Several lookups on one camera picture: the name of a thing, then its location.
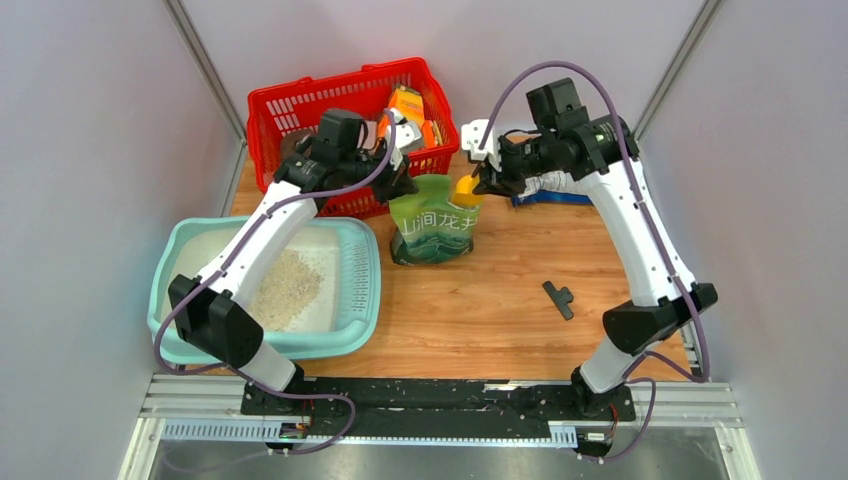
green snack bag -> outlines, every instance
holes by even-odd
[[[412,180],[418,193],[389,201],[398,226],[392,237],[392,260],[398,265],[434,264],[471,253],[479,203],[469,208],[451,203],[448,175],[419,175]]]

wooden table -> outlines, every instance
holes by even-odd
[[[454,157],[454,181],[470,173]],[[248,159],[232,215],[249,215],[262,193]],[[487,196],[474,252],[435,266],[392,263],[389,215],[366,220],[380,246],[383,293],[374,335],[343,357],[298,362],[309,376],[568,379],[603,338],[601,314],[629,298],[624,269],[594,207],[513,208]],[[566,322],[542,289],[574,294]],[[688,365],[679,335],[658,351]],[[636,376],[681,380],[649,359]]]

cable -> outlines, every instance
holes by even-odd
[[[515,79],[506,87],[506,89],[501,94],[498,101],[495,103],[495,107],[492,109],[492,113],[489,115],[489,122],[486,125],[486,129],[483,131],[483,137],[480,139],[480,143],[478,144],[478,148],[482,149],[484,145],[486,145],[486,141],[489,139],[489,135],[492,133],[492,127],[495,124],[495,120],[498,117],[498,112],[500,112],[501,107],[506,101],[509,94],[512,93],[513,90],[521,83],[522,80],[530,76],[531,74],[538,72],[539,70],[543,70],[546,68],[565,68],[568,70],[572,70],[574,72],[582,75],[589,83],[592,84],[593,87],[598,91],[601,95],[601,98],[604,100],[604,104],[606,104],[607,109],[609,110],[610,116],[612,117],[612,126],[615,132],[616,143],[618,144],[618,150],[621,153],[621,161],[624,163],[624,170],[627,172],[627,179],[630,183],[630,190],[633,191],[633,195],[636,198],[636,205],[639,206],[639,211],[642,212],[642,217],[645,219],[645,224],[648,227],[648,230],[651,232],[651,238],[654,240],[654,244],[657,246],[657,251],[662,258],[663,264],[665,265],[666,270],[668,271],[669,278],[671,278],[674,283],[677,291],[680,292],[680,295],[683,297],[683,302],[686,303],[686,308],[689,309],[689,314],[692,317],[692,322],[695,325],[695,333],[698,337],[698,344],[701,346],[701,367],[702,367],[702,375],[700,377],[696,377],[694,375],[688,374],[683,368],[679,365],[675,364],[668,357],[654,352],[645,352],[642,356],[640,356],[630,368],[624,373],[622,378],[627,378],[631,373],[638,367],[647,356],[651,356],[657,358],[672,368],[674,368],[678,373],[682,373],[687,379],[697,382],[697,383],[706,383],[710,378],[710,354],[707,349],[707,338],[704,334],[704,327],[701,324],[701,317],[698,314],[698,308],[695,306],[695,302],[692,300],[692,296],[689,294],[689,290],[683,285],[683,282],[680,280],[680,275],[677,270],[674,268],[674,264],[671,261],[671,254],[669,254],[668,249],[663,242],[662,236],[660,235],[659,228],[657,227],[656,222],[654,221],[653,215],[651,215],[650,210],[648,210],[647,202],[645,202],[645,198],[642,195],[642,189],[639,186],[639,181],[636,178],[636,172],[633,169],[632,160],[627,153],[627,145],[624,143],[624,131],[621,128],[621,122],[619,121],[620,117],[618,116],[618,111],[615,108],[615,105],[612,102],[612,98],[607,93],[606,89],[601,82],[595,78],[594,75],[589,73],[588,70],[583,67],[571,63],[571,62],[563,62],[563,61],[549,61],[542,62],[537,65],[534,65],[527,70],[521,72]],[[598,459],[595,457],[589,457],[591,460],[594,460],[598,463],[602,462],[610,462],[619,460],[627,456],[630,452],[633,451],[634,448],[642,441],[645,436],[645,433],[648,429],[648,424],[651,421],[651,414],[654,411],[654,404],[656,403],[656,394],[657,394],[657,384],[652,378],[638,378],[633,381],[629,381],[627,383],[638,383],[638,382],[650,382],[651,383],[651,402],[648,404],[648,411],[645,414],[645,422],[642,424],[642,428],[639,430],[639,433],[636,435],[636,439],[633,440],[633,443],[627,446],[622,452],[606,457],[604,459]]]
[[[489,115],[489,122],[486,125],[486,129],[483,131],[483,137],[480,139],[480,143],[478,144],[478,148],[483,148],[486,144],[486,141],[489,138],[489,135],[492,133],[492,127],[495,124],[495,120],[498,117],[498,112],[500,112],[501,107],[506,101],[509,94],[515,90],[515,87],[521,83],[522,80],[529,77],[531,74],[538,72],[539,70],[544,70],[546,68],[565,68],[568,70],[572,70],[574,72],[582,75],[589,83],[592,84],[593,87],[598,91],[601,95],[601,98],[604,100],[604,104],[606,104],[607,109],[609,110],[610,116],[613,118],[612,127],[615,131],[616,143],[618,144],[619,152],[621,153],[621,161],[624,163],[624,170],[627,172],[627,179],[630,182],[630,189],[633,191],[633,195],[636,198],[636,204],[639,206],[639,211],[642,212],[642,216],[645,219],[645,224],[648,226],[648,230],[651,232],[651,238],[653,238],[654,243],[657,246],[657,251],[662,258],[663,264],[665,265],[666,270],[672,281],[674,282],[675,288],[680,292],[680,295],[683,297],[683,302],[686,303],[686,307],[689,309],[689,314],[692,316],[692,322],[695,325],[695,333],[698,337],[698,344],[701,346],[701,368],[702,375],[699,378],[699,383],[704,383],[710,378],[710,354],[707,349],[707,338],[704,334],[704,327],[701,325],[701,317],[698,315],[698,308],[695,306],[695,302],[692,300],[692,296],[689,294],[689,290],[683,285],[683,282],[680,280],[680,276],[677,273],[677,270],[674,268],[674,264],[671,261],[671,255],[668,252],[668,249],[665,246],[665,243],[662,240],[662,236],[660,235],[659,228],[657,227],[656,222],[654,221],[653,215],[648,210],[648,206],[644,201],[644,197],[642,196],[642,189],[639,188],[639,181],[636,179],[636,172],[633,170],[633,165],[631,164],[630,156],[627,154],[627,145],[624,143],[624,131],[621,129],[621,122],[617,121],[620,117],[618,116],[618,111],[615,108],[615,105],[612,102],[612,98],[607,93],[607,90],[601,85],[601,82],[595,78],[594,75],[589,73],[585,68],[564,61],[549,61],[542,62],[537,65],[534,65],[527,70],[521,72],[515,79],[506,87],[506,89],[501,94],[498,101],[495,103],[495,107],[492,109],[492,113]]]
[[[388,109],[385,109],[384,112],[389,117],[389,132],[390,132],[389,138],[391,140],[387,142],[387,145],[394,145],[395,140],[396,140],[395,135],[397,133],[394,116],[391,114],[391,112]],[[195,297],[197,297],[197,295],[200,294],[200,292],[203,291],[204,288],[209,286],[212,282],[214,282],[215,280],[220,278],[226,272],[227,268],[229,268],[230,265],[232,265],[232,263],[235,261],[238,254],[242,251],[242,249],[244,249],[244,246],[247,244],[250,237],[253,236],[253,234],[256,232],[256,230],[262,225],[262,223],[265,220],[271,218],[271,216],[274,214],[274,212],[276,212],[277,210],[283,208],[284,206],[286,206],[288,204],[291,204],[291,203],[294,203],[294,202],[297,202],[297,201],[300,201],[300,200],[307,200],[307,199],[314,199],[314,198],[326,198],[326,197],[332,197],[332,196],[336,196],[336,195],[343,195],[345,193],[349,193],[349,192],[358,190],[360,188],[366,187],[366,186],[368,186],[368,184],[370,184],[372,181],[374,181],[374,179],[376,179],[377,176],[380,175],[380,173],[382,173],[382,171],[389,164],[391,157],[392,157],[392,148],[386,148],[386,153],[385,153],[385,155],[383,155],[383,159],[380,161],[380,164],[377,165],[377,168],[375,168],[374,171],[371,172],[362,181],[355,183],[353,185],[350,185],[348,187],[339,188],[339,189],[336,189],[336,190],[328,190],[328,191],[325,191],[325,192],[301,193],[299,195],[295,195],[293,197],[289,197],[289,198],[280,200],[279,202],[276,202],[274,205],[271,205],[268,208],[268,210],[265,211],[264,215],[257,217],[256,221],[253,224],[251,224],[250,227],[248,227],[245,234],[238,241],[238,243],[236,243],[236,245],[233,247],[229,256],[224,260],[223,263],[221,263],[221,268],[218,271],[216,271],[215,273],[213,273],[212,275],[210,275],[209,278],[204,279],[200,283],[200,285],[198,285],[194,290],[189,292],[189,294],[186,295],[185,298],[183,298],[181,301],[179,301],[177,303],[176,306],[174,306],[174,309],[171,311],[171,313],[169,313],[165,317],[165,320],[162,321],[162,324],[159,326],[159,330],[156,332],[156,337],[154,338],[154,341],[153,341],[153,354],[154,354],[154,357],[156,358],[156,362],[159,364],[159,366],[162,367],[163,370],[165,370],[166,372],[168,372],[172,375],[194,375],[194,374],[198,374],[198,373],[208,372],[209,370],[225,366],[224,363],[213,363],[211,365],[206,365],[204,367],[194,368],[194,369],[191,369],[191,370],[178,370],[178,369],[175,369],[175,368],[171,367],[170,365],[168,365],[168,362],[166,362],[165,359],[162,358],[161,348],[162,348],[162,339],[165,337],[165,332],[167,331],[168,326],[171,324],[171,322],[174,321],[176,316],[180,312],[182,312],[183,309],[185,309],[186,306]],[[348,397],[346,397],[344,395],[336,395],[336,394],[298,395],[298,394],[294,394],[294,393],[285,393],[285,392],[274,390],[274,389],[268,387],[267,385],[264,385],[260,382],[257,382],[253,378],[251,378],[250,376],[248,376],[248,375],[246,375],[246,374],[244,374],[244,373],[242,373],[238,370],[235,370],[235,369],[231,369],[231,370],[235,374],[237,374],[238,376],[244,378],[247,382],[256,385],[260,390],[262,390],[262,391],[264,391],[264,392],[266,392],[270,395],[273,395],[275,397],[287,398],[287,399],[292,399],[292,400],[341,400],[341,401],[347,403],[350,406],[350,415],[348,416],[347,423],[337,434],[333,435],[333,437],[330,438],[329,440],[327,440],[326,442],[320,443],[320,444],[318,444],[314,447],[304,448],[304,449],[300,449],[300,450],[292,450],[292,451],[282,451],[282,452],[278,451],[278,453],[286,453],[288,455],[306,455],[308,453],[314,453],[314,452],[323,450],[323,449],[329,447],[330,445],[332,445],[333,443],[335,443],[339,438],[341,438],[345,433],[347,433],[347,431],[353,425],[353,420],[356,416],[356,405],[353,403],[353,400],[349,399]],[[260,456],[263,456],[263,455],[266,455],[266,454],[267,454],[267,451],[256,452],[256,453],[252,453],[252,454],[243,456],[241,458],[238,458],[238,459],[233,460],[231,462],[228,462],[226,464],[216,465],[216,466],[213,466],[213,467],[198,468],[198,469],[187,469],[187,468],[183,468],[183,467],[178,467],[176,465],[171,464],[166,457],[163,457],[162,461],[169,468],[176,470],[180,473],[197,474],[197,473],[206,473],[206,472],[211,472],[211,471],[227,468],[227,467],[230,467],[232,465],[245,462],[247,460],[259,458]]]

robotic arm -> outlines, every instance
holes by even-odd
[[[643,202],[655,219],[656,207],[645,185],[638,146],[622,119],[609,115],[590,120],[570,78],[527,93],[536,136],[513,142],[507,135],[490,135],[481,145],[488,120],[462,127],[462,148],[477,163],[480,182],[476,194],[510,197],[525,191],[526,179],[561,171],[564,193],[588,195],[598,209],[621,258],[631,300],[603,315],[604,340],[592,357],[572,374],[586,412],[603,407],[623,384],[631,366],[647,350],[669,338],[691,320],[675,282],[664,267],[652,232],[631,191],[623,162],[632,161]],[[622,159],[612,127],[619,121],[631,158]],[[688,287],[698,311],[713,305],[715,287],[698,283],[680,259],[662,221],[656,221],[682,285]]]
[[[168,287],[176,305],[205,279],[213,279],[176,317],[180,338],[265,385],[282,391],[297,371],[289,359],[263,341],[262,327],[247,313],[274,260],[295,233],[324,206],[326,199],[303,198],[276,209],[286,199],[342,188],[367,178],[391,149],[391,167],[371,183],[380,202],[417,192],[408,173],[406,152],[422,138],[414,123],[396,125],[394,145],[371,154],[359,148],[365,122],[338,109],[324,113],[314,136],[304,139],[274,175],[259,208],[224,250],[194,278],[177,275]]]

white wall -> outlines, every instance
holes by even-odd
[[[702,0],[184,3],[242,121],[247,94],[257,88],[420,56],[444,87],[457,124],[488,116],[506,85],[544,60],[589,69],[613,92],[619,113],[635,123]],[[499,125],[532,125],[524,92],[563,72],[527,80],[504,106]],[[591,92],[588,84],[578,88]],[[597,95],[587,93],[583,101],[598,115],[604,111]]]
[[[845,478],[848,4],[727,1],[644,147],[763,478]]]
[[[237,142],[161,2],[0,6],[0,477],[115,478],[171,227]]]

